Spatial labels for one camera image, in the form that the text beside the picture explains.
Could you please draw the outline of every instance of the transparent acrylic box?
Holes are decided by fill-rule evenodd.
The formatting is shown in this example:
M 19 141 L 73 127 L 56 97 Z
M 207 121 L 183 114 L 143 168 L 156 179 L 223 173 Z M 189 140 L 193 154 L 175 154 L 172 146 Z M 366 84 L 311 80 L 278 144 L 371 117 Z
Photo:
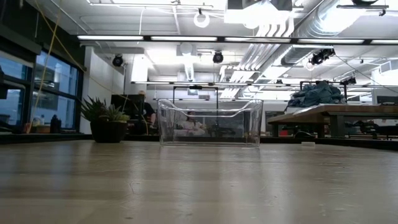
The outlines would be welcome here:
M 262 100 L 240 109 L 181 109 L 170 100 L 158 100 L 160 144 L 163 146 L 260 145 Z

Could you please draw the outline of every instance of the wooden workbench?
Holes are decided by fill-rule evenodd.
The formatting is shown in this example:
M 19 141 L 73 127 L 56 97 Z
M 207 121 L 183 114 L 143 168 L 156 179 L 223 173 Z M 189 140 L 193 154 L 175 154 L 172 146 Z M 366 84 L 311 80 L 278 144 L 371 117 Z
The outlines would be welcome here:
M 330 124 L 330 134 L 334 138 L 345 136 L 345 121 L 357 119 L 398 118 L 398 106 L 373 105 L 319 105 L 315 108 L 302 110 L 274 118 L 268 123 L 274 126 L 274 137 L 279 135 L 280 124 L 314 124 L 318 129 L 318 137 L 324 137 L 323 126 Z

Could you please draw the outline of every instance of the person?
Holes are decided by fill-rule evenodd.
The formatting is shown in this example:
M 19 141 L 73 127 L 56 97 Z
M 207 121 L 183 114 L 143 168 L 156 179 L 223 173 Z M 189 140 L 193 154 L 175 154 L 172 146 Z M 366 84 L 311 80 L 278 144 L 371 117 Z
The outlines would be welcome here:
M 193 117 L 195 112 L 189 111 L 187 114 L 191 116 L 187 116 L 187 120 L 182 123 L 182 129 L 187 130 L 189 135 L 200 136 L 205 134 L 204 125 Z
M 143 90 L 139 91 L 138 95 L 143 95 L 144 98 L 146 99 L 145 91 L 143 91 Z M 144 114 L 143 115 L 144 115 L 144 117 L 149 118 L 149 121 L 151 122 L 151 126 L 153 126 L 155 124 L 155 122 L 156 122 L 155 110 L 147 102 L 144 103 Z

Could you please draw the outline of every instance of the blue fabric pile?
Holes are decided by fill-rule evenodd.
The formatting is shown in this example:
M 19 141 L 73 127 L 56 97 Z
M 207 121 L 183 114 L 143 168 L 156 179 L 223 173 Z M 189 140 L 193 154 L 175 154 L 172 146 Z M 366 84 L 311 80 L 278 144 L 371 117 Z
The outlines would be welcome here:
M 317 85 L 305 85 L 302 91 L 294 93 L 287 106 L 306 108 L 320 103 L 345 104 L 346 99 L 337 87 L 321 81 Z

